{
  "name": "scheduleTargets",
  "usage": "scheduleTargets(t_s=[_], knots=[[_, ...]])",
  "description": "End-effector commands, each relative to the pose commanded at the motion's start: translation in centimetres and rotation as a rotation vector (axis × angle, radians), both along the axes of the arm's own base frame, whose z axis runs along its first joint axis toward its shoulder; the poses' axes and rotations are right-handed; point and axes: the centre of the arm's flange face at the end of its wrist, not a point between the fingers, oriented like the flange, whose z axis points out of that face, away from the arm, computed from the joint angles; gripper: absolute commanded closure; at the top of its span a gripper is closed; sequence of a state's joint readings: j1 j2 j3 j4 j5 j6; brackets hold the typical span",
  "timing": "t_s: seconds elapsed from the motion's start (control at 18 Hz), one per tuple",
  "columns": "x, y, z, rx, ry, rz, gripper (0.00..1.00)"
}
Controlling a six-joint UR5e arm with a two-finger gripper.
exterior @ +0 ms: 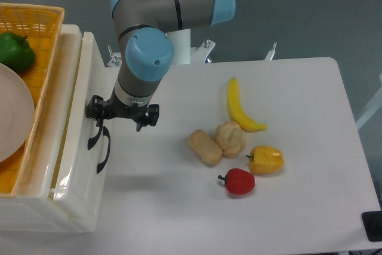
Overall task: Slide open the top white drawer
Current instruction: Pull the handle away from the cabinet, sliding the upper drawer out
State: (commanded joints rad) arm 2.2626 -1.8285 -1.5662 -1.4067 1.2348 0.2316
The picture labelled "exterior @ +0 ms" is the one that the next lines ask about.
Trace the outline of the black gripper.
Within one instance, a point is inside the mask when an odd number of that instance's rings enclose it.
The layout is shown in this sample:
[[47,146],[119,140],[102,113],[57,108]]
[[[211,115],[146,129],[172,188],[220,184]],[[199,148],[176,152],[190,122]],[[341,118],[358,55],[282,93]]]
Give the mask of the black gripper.
[[85,108],[85,116],[88,119],[95,120],[96,126],[103,128],[105,119],[126,118],[135,121],[136,131],[140,131],[143,127],[154,127],[159,119],[159,105],[145,104],[132,106],[122,103],[112,92],[108,101],[104,101],[101,96],[93,95]]

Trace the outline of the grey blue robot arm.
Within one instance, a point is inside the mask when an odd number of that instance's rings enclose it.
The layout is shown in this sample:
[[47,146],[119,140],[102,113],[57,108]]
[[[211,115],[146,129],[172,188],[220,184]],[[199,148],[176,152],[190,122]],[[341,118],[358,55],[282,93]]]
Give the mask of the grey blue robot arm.
[[87,118],[156,125],[159,105],[151,98],[174,57],[168,33],[226,22],[235,11],[236,0],[110,0],[122,64],[111,97],[92,96]]

